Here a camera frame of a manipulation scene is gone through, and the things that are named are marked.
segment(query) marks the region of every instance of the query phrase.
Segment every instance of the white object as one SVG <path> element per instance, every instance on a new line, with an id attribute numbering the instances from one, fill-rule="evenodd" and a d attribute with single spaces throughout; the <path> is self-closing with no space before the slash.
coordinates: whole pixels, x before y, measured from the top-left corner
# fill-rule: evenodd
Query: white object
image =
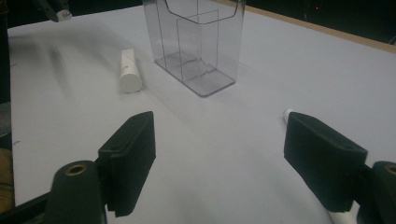
<path id="1" fill-rule="evenodd" d="M 142 89 L 142 79 L 137 70 L 134 50 L 126 49 L 121 54 L 120 88 L 123 92 L 137 92 Z"/>
<path id="2" fill-rule="evenodd" d="M 56 16 L 59 21 L 70 21 L 72 19 L 72 13 L 67 9 L 57 12 Z"/>
<path id="3" fill-rule="evenodd" d="M 293 110 L 292 109 L 286 109 L 284 112 L 283 112 L 283 120 L 285 120 L 285 123 L 286 124 L 288 124 L 288 120 L 289 120 L 289 114 L 291 113 L 291 112 L 293 112 Z"/>

